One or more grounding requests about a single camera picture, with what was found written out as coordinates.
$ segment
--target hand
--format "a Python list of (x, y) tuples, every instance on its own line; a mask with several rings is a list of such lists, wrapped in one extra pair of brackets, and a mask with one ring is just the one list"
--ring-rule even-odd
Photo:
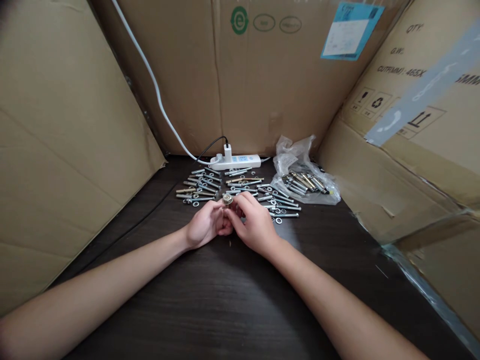
[[(256, 198), (247, 191), (233, 198), (230, 209), (224, 210), (236, 233), (250, 249), (266, 257), (280, 242), (272, 223), (269, 210), (260, 205)], [(245, 215), (242, 223), (240, 217)]]
[(186, 239), (190, 249), (198, 249), (217, 235), (232, 233), (232, 223), (224, 217), (222, 200), (210, 200), (197, 212), (186, 226)]

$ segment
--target wood grain surface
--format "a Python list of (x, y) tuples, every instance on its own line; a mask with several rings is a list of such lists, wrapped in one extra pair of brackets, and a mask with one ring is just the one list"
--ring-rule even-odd
[[(189, 222), (199, 208), (183, 204), (171, 189), (183, 187), (181, 181), (190, 173), (192, 160), (171, 156), (168, 161), (54, 285)], [(275, 173), (271, 160), (255, 170), (268, 182)], [(283, 219), (275, 225), (280, 236), (431, 359), (473, 359), (401, 270), (382, 255), (344, 202), (301, 207), (300, 218)], [(152, 209), (150, 216), (122, 236)], [(66, 357), (160, 358), (300, 360), (339, 356), (285, 279), (232, 234), (180, 257)]]

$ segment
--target black cable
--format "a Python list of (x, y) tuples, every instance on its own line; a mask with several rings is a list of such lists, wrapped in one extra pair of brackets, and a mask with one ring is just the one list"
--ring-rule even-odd
[[(210, 147), (215, 144), (218, 140), (220, 139), (225, 139), (225, 143), (228, 145), (229, 144), (229, 141), (227, 139), (226, 136), (220, 136), (218, 138), (216, 138), (215, 140), (213, 140), (211, 142), (210, 145), (208, 145), (205, 150), (203, 150), (200, 154), (199, 157), (196, 158), (196, 160), (193, 162), (192, 164), (192, 168), (193, 166), (199, 161), (199, 159), (203, 156), (203, 154), (205, 154), (205, 152), (210, 149)], [(164, 202), (164, 200), (167, 198), (168, 195), (170, 195), (170, 193), (172, 192), (172, 190), (179, 184), (179, 182), (182, 181), (182, 179), (179, 179), (176, 181), (176, 183), (167, 191), (167, 193), (161, 198), (161, 200), (153, 207), (153, 209), (151, 209), (145, 216), (143, 216), (139, 221), (137, 221), (137, 223), (135, 225), (133, 225), (132, 227), (130, 227), (127, 231), (125, 231), (122, 235), (120, 235), (119, 237), (116, 238), (115, 241), (113, 241), (110, 245), (108, 245), (108, 247), (103, 250), (101, 253), (99, 253), (97, 256), (95, 256), (91, 261), (89, 261), (84, 267), (82, 267), (79, 271), (76, 272), (75, 276), (79, 275), (80, 273), (82, 273), (86, 268), (88, 268), (94, 261), (96, 261), (101, 255), (103, 255), (104, 253), (106, 253), (113, 245), (115, 245), (118, 241), (120, 241), (122, 238), (124, 238), (125, 236), (127, 236), (130, 232), (132, 232), (135, 228), (137, 228), (139, 225), (141, 225), (156, 209), (158, 209), (158, 207)]]

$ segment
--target gray tape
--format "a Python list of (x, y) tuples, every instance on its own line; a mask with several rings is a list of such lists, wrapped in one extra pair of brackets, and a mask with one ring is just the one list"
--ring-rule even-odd
[(397, 131), (434, 103), (462, 74), (480, 60), (480, 19), (478, 19), (449, 53), (425, 76), (418, 79), (403, 97), (364, 136), (366, 141), (382, 146)]
[(465, 345), (476, 359), (480, 360), (480, 343), (462, 323), (458, 315), (450, 309), (440, 295), (438, 295), (430, 284), (418, 273), (415, 267), (394, 244), (387, 244), (382, 246), (382, 248), (383, 253), (398, 264), (406, 278), (420, 291), (463, 345)]

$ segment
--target forearm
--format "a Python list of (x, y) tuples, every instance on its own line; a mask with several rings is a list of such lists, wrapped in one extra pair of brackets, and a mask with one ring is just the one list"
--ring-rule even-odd
[(60, 359), (186, 250), (182, 228), (30, 300), (0, 320), (0, 354)]
[(294, 287), (343, 360), (427, 359), (350, 291), (280, 240), (266, 258)]

